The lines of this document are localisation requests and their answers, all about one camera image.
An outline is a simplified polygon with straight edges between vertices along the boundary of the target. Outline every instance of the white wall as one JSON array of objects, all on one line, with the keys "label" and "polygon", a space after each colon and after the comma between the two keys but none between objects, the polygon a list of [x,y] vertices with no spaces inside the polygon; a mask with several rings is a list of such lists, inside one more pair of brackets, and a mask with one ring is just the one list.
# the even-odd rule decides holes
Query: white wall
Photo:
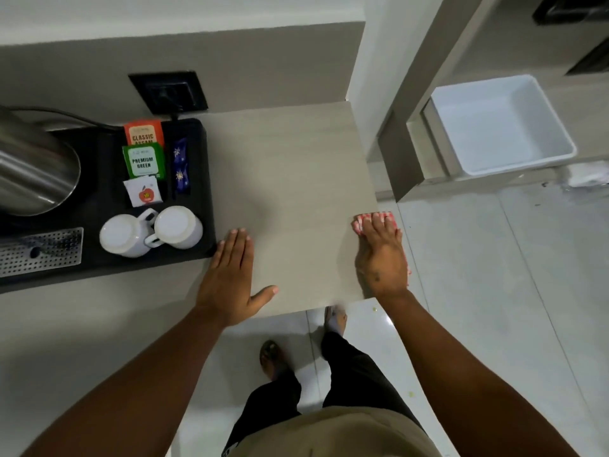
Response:
[{"label": "white wall", "polygon": [[0,44],[361,21],[364,0],[0,0]]},{"label": "white wall", "polygon": [[368,157],[442,0],[366,0],[366,28],[347,99]]}]

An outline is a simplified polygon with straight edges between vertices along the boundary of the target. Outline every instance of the electric kettle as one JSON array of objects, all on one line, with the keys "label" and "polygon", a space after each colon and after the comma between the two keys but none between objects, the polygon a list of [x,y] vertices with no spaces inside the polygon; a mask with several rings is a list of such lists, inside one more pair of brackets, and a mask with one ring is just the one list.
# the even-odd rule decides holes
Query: electric kettle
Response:
[{"label": "electric kettle", "polygon": [[79,178],[71,147],[0,106],[0,211],[45,213],[72,194]]}]

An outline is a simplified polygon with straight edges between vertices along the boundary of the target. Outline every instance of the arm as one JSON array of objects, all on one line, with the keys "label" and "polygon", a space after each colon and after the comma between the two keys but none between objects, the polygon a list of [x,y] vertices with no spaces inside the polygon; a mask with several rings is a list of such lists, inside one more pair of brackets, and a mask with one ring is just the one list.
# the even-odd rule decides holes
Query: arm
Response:
[{"label": "arm", "polygon": [[373,216],[358,264],[392,319],[416,376],[446,434],[463,457],[576,457],[550,423],[450,335],[407,289],[401,231]]},{"label": "arm", "polygon": [[250,297],[253,257],[247,233],[231,232],[190,313],[59,417],[23,456],[163,457],[222,330],[277,293],[272,286]]}]

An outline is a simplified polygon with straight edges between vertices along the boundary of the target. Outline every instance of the white bin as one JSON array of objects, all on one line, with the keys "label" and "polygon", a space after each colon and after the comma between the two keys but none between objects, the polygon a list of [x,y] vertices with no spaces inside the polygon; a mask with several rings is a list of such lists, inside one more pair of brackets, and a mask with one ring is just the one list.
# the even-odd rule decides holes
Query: white bin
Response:
[{"label": "white bin", "polygon": [[468,175],[550,166],[577,154],[534,76],[440,86],[432,99]]}]

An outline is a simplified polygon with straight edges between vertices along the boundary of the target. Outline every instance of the foot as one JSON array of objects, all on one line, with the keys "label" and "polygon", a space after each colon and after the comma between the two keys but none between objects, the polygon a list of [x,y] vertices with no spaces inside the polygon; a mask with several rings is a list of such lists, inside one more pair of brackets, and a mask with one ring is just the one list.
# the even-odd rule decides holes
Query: foot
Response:
[{"label": "foot", "polygon": [[285,360],[282,349],[272,340],[264,342],[260,348],[260,365],[271,381],[277,380],[286,370],[292,370]]},{"label": "foot", "polygon": [[336,332],[343,336],[346,329],[346,311],[342,305],[326,307],[324,328],[326,332]]}]

